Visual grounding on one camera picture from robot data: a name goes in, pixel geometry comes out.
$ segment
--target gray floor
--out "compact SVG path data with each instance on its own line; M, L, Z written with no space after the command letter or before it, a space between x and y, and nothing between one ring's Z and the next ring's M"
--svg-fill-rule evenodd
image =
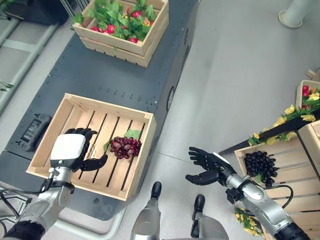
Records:
M218 184L194 186L185 174L201 168L188 161L188 146L221 151L270 127L290 104L307 69L320 66L320 4L299 29L277 20L290 0L203 0L194 42L175 92L156 153L137 199L128 207L115 240L129 239L154 181L163 185L161 238L188 237L194 198L206 197L204 212L217 218L230 239L253 239L235 221L233 206ZM0 150L58 58L72 32L61 27L33 65L0 117ZM240 172L234 154L226 156ZM88 217L80 221L97 223ZM81 239L55 228L44 239Z

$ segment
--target red grapes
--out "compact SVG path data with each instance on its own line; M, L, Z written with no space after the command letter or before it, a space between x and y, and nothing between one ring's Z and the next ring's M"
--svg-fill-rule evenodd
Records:
M129 159L130 157L138 157L141 141L134 139L133 137L115 137L110 141L110 152L114 153L119 159Z

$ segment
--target grape bunch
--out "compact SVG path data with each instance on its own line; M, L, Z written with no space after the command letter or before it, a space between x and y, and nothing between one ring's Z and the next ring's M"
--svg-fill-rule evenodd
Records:
M133 137L115 137L110 141L110 152L114 153L119 159L129 159L130 157L137 157L141 148L141 141L134 139Z
M244 157L244 163L246 168L246 174L250 177L256 177L261 175L261 181L267 188L272 187L275 180L272 177L278 175L278 167L275 167L275 159L270 158L268 153L256 151L253 153L247 153Z

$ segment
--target silver metal arm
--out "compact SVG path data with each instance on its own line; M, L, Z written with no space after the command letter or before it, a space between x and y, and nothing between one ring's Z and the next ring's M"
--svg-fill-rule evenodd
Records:
M238 175L231 175L227 178L226 184L229 189L237 189L244 179ZM252 212L274 236L281 228L292 223L292 218L275 201L268 197L266 191L253 183L243 186L243 198L241 201L246 209Z

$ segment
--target black device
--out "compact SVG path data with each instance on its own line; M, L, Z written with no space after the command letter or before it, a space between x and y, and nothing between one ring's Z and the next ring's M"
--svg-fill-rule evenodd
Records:
M22 137L16 143L26 152L35 149L35 143L41 133L46 129L51 121L51 117L41 113L35 114L35 118L24 132Z

